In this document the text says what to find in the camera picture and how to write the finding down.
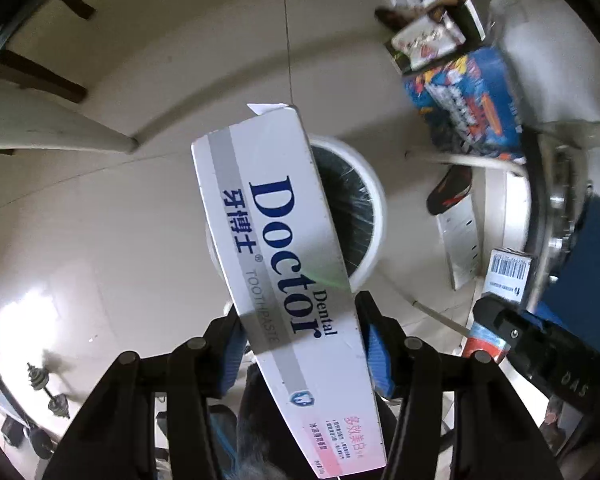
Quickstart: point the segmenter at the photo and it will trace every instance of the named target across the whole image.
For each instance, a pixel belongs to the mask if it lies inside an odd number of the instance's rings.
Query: shoe
[[[376,20],[394,33],[400,32],[413,21],[400,11],[387,7],[377,7],[375,16]]]
[[[455,206],[471,191],[472,171],[469,166],[453,164],[427,197],[427,210],[435,216]]]

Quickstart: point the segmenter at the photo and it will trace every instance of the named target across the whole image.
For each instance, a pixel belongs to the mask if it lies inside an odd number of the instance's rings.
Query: chair leg
[[[58,95],[73,103],[80,103],[87,96],[85,87],[60,77],[11,50],[0,51],[0,78],[24,88],[35,88]]]
[[[131,153],[138,142],[0,81],[0,150],[39,148]]]
[[[0,155],[13,155],[16,152],[16,150],[0,150]]]
[[[96,11],[82,0],[62,0],[64,4],[84,20],[90,19]]]

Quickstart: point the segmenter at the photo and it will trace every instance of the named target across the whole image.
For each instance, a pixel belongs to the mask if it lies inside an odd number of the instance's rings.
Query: cardboard box
[[[316,476],[384,466],[354,298],[298,112],[218,130],[192,152],[234,304]]]

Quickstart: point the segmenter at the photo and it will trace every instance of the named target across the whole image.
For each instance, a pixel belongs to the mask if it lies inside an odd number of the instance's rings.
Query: barcode label
[[[521,280],[525,276],[526,261],[518,258],[505,258],[500,254],[494,254],[491,263],[491,272]]]

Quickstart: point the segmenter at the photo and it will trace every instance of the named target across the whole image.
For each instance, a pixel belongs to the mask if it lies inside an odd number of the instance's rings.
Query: toothpaste box
[[[354,298],[298,112],[218,130],[192,152],[235,307],[316,476],[384,466]]]

